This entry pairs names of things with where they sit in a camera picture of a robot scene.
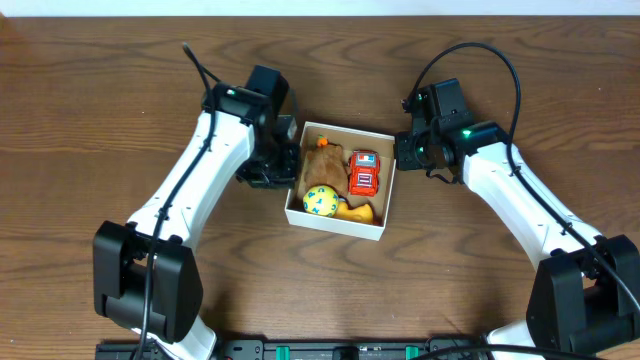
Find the orange duck toy blue cap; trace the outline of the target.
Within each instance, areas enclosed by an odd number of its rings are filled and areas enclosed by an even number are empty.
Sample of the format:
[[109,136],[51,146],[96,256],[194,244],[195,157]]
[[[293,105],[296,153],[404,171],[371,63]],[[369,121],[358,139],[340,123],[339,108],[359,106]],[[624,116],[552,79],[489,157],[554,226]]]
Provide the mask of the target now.
[[369,204],[350,208],[345,199],[340,199],[334,217],[340,220],[361,224],[374,224],[374,212]]

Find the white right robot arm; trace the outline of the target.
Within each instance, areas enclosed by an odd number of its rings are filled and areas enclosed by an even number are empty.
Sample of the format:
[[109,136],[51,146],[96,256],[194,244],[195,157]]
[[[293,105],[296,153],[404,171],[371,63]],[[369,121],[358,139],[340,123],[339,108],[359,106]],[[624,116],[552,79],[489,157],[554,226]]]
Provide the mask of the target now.
[[576,217],[522,161],[496,123],[415,122],[395,137],[398,169],[440,169],[482,198],[536,271],[523,320],[443,355],[479,359],[593,356],[639,337],[639,251]]

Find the white cardboard box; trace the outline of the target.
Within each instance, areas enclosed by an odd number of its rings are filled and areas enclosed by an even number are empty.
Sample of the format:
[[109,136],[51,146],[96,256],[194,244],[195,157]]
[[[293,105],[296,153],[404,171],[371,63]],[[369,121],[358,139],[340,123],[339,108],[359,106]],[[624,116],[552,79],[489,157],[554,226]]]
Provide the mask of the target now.
[[390,135],[308,122],[301,173],[287,193],[294,226],[378,241],[386,227],[396,160]]

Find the brown plush bear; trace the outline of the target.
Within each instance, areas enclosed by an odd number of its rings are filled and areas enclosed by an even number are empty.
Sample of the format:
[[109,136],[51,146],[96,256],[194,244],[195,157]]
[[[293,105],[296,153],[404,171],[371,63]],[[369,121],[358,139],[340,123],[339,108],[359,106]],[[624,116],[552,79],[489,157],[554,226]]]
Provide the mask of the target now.
[[326,137],[316,138],[315,148],[307,152],[303,174],[305,190],[318,185],[333,188],[340,197],[348,195],[349,168],[343,158],[341,145],[332,144]]

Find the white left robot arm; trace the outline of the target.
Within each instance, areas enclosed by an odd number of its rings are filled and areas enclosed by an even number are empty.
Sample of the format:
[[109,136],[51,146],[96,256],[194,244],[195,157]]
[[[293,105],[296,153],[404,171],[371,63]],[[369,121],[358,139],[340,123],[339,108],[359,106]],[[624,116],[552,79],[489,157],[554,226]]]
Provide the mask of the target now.
[[203,286],[195,252],[228,182],[291,188],[298,178],[296,121],[280,112],[286,81],[219,83],[208,90],[185,151],[149,201],[93,239],[96,312],[140,333],[118,359],[208,359],[215,333],[199,316]]

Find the red toy truck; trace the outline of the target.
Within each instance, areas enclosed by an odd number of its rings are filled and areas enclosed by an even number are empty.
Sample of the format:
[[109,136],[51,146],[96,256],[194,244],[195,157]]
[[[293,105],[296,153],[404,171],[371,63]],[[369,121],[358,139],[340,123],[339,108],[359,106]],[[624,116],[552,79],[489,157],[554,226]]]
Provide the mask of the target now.
[[356,150],[351,155],[349,166],[349,193],[374,197],[379,190],[379,155],[373,151]]

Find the yellow ball with blue letters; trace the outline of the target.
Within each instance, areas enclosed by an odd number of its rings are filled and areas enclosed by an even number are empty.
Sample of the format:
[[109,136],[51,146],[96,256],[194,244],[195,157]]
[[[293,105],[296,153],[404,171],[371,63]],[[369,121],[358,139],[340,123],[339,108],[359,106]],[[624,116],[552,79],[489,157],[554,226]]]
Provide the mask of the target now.
[[340,197],[327,185],[311,187],[303,197],[304,210],[313,215],[333,217],[338,209]]

